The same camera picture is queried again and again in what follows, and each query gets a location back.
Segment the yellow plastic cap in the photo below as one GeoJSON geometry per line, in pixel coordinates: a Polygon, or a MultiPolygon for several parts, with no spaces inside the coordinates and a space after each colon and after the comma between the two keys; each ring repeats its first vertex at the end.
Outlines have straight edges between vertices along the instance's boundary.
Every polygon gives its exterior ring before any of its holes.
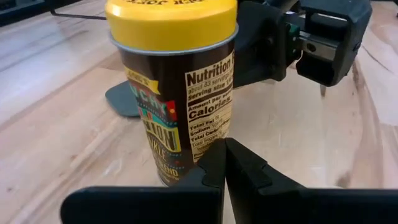
{"type": "Polygon", "coordinates": [[[113,38],[126,47],[190,50],[234,34],[237,0],[108,0],[113,38]]]}

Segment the cylindrical can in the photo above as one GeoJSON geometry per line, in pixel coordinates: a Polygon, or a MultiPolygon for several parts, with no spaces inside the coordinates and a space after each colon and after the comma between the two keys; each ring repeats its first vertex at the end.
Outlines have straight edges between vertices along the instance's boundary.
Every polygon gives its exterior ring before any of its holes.
{"type": "Polygon", "coordinates": [[[166,185],[228,134],[236,0],[108,0],[106,17],[166,185]]]}

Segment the wooden table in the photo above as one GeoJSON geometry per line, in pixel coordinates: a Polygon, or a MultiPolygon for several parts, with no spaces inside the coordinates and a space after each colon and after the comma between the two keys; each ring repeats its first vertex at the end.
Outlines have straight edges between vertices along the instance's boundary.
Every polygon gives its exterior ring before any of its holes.
{"type": "MultiPolygon", "coordinates": [[[[103,5],[59,12],[103,15],[103,5]]],[[[292,67],[280,83],[237,89],[229,135],[309,187],[397,188],[398,7],[373,9],[338,86],[322,97],[292,67]]],[[[90,185],[161,185],[142,123],[104,97],[126,79],[108,31],[48,13],[0,28],[0,223],[59,223],[66,195],[90,185]]]]}

